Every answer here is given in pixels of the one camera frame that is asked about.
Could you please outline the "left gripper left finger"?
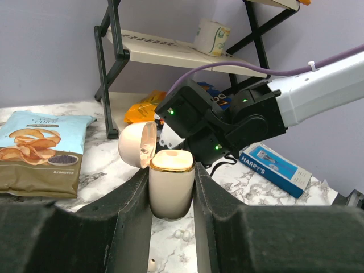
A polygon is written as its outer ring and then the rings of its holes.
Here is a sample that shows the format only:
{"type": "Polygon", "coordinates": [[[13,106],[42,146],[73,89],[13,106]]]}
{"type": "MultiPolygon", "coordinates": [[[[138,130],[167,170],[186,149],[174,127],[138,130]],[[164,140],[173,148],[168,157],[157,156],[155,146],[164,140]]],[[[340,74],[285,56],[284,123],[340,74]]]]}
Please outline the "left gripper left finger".
{"type": "Polygon", "coordinates": [[[72,213],[53,202],[1,205],[2,272],[146,272],[148,170],[72,213]]]}

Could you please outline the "beige earbud charging case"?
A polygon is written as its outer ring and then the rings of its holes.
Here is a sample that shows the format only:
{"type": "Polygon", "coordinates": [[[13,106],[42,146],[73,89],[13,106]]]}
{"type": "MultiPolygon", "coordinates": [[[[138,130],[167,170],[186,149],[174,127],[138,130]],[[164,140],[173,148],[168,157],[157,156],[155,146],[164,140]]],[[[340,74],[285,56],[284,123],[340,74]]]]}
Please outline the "beige earbud charging case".
{"type": "Polygon", "coordinates": [[[155,122],[126,126],[118,139],[121,159],[137,168],[148,168],[148,195],[153,215],[170,221],[183,218],[192,202],[196,162],[189,151],[157,152],[155,122]]]}

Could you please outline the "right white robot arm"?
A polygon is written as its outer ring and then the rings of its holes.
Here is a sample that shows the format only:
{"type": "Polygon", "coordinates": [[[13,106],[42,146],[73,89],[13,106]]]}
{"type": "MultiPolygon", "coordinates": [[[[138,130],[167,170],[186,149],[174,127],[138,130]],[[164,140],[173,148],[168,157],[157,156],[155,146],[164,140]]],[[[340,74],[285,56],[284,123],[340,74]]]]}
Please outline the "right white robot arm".
{"type": "Polygon", "coordinates": [[[363,98],[363,53],[275,72],[274,79],[240,90],[221,109],[196,82],[183,76],[156,114],[183,139],[178,149],[203,165],[282,135],[302,121],[363,98]]]}

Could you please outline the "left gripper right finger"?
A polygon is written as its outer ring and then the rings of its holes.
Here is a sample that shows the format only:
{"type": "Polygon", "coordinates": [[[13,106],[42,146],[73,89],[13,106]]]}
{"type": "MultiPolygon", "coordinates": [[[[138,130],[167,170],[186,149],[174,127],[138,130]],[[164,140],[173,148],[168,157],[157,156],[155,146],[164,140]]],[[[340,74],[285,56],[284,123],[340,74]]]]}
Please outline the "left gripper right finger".
{"type": "Polygon", "coordinates": [[[363,210],[248,206],[196,164],[199,272],[362,272],[363,210]]]}

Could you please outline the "beige stem earbud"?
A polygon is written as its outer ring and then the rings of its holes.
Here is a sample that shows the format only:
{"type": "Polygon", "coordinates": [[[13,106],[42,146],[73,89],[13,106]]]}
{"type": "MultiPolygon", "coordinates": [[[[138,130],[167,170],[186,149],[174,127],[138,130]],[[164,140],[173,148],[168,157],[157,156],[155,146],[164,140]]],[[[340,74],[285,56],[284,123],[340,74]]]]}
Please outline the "beige stem earbud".
{"type": "Polygon", "coordinates": [[[151,258],[148,261],[147,272],[155,272],[157,270],[157,264],[155,259],[151,258]]]}

